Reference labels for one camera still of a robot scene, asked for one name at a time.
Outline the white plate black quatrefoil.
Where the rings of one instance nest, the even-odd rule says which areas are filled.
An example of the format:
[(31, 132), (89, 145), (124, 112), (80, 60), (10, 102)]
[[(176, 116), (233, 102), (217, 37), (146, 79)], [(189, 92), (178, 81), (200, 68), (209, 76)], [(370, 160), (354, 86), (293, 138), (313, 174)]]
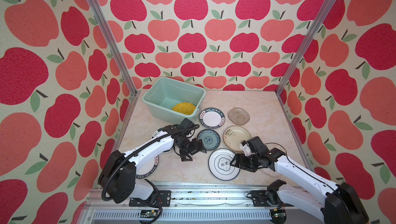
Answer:
[(213, 176), (222, 181), (237, 178), (240, 168), (231, 165), (235, 153), (229, 149), (217, 149), (209, 157), (208, 167)]

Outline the white plate red-green lettered rim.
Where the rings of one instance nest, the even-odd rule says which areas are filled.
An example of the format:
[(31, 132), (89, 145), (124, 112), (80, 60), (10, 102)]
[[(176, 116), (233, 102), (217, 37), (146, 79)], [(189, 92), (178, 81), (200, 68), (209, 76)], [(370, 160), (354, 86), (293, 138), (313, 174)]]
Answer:
[(224, 125), (225, 115), (218, 108), (210, 107), (201, 111), (199, 120), (204, 127), (217, 129)]

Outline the yellow dotted scalloped plate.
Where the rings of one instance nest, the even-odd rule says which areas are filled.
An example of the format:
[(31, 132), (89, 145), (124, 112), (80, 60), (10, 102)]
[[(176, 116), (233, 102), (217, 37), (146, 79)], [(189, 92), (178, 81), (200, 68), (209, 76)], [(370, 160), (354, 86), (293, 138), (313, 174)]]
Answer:
[(192, 115), (196, 110), (196, 106), (192, 103), (183, 102), (176, 104), (172, 110), (183, 115)]

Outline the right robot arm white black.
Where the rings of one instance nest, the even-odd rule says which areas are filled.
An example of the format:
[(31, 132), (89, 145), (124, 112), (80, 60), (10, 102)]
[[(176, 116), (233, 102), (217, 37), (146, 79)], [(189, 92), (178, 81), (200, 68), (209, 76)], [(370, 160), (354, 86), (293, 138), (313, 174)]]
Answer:
[(356, 192), (347, 183), (337, 184), (299, 165), (286, 149), (268, 149), (259, 137), (243, 141), (230, 165), (257, 172), (271, 169), (297, 183), (300, 188), (276, 180), (261, 197), (269, 205), (290, 204), (325, 224), (366, 224), (369, 216)]

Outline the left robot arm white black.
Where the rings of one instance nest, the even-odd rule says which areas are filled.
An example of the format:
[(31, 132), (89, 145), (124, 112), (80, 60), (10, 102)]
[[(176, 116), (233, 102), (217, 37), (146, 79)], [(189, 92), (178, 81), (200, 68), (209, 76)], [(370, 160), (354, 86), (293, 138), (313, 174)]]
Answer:
[(177, 149), (182, 162), (191, 162), (196, 153), (206, 153), (202, 140), (192, 138), (191, 132), (200, 126), (185, 118), (181, 124), (162, 128), (151, 140), (127, 152), (114, 151), (102, 170), (98, 183), (103, 201), (121, 203), (127, 198), (153, 205), (158, 197), (157, 187), (149, 180), (136, 178), (137, 171), (170, 149)]

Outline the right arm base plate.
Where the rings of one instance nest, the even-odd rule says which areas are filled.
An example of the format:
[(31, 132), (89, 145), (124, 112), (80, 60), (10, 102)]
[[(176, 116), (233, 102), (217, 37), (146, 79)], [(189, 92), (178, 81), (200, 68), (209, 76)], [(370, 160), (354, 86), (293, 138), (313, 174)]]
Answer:
[(255, 207), (263, 206), (263, 207), (281, 207), (283, 204), (285, 206), (292, 206), (290, 204), (286, 204), (281, 202), (278, 196), (275, 193), (268, 192), (266, 190), (263, 191), (250, 191), (247, 196), (248, 199), (253, 201), (253, 205)]

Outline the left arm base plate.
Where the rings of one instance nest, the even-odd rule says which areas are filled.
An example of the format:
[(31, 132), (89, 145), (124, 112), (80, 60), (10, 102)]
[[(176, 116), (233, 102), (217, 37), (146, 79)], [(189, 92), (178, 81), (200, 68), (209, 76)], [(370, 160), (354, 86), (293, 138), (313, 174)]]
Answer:
[(153, 207), (169, 207), (171, 201), (171, 191), (154, 191), (146, 200), (138, 198), (131, 198), (129, 206), (131, 207), (144, 207), (145, 203), (153, 205)]

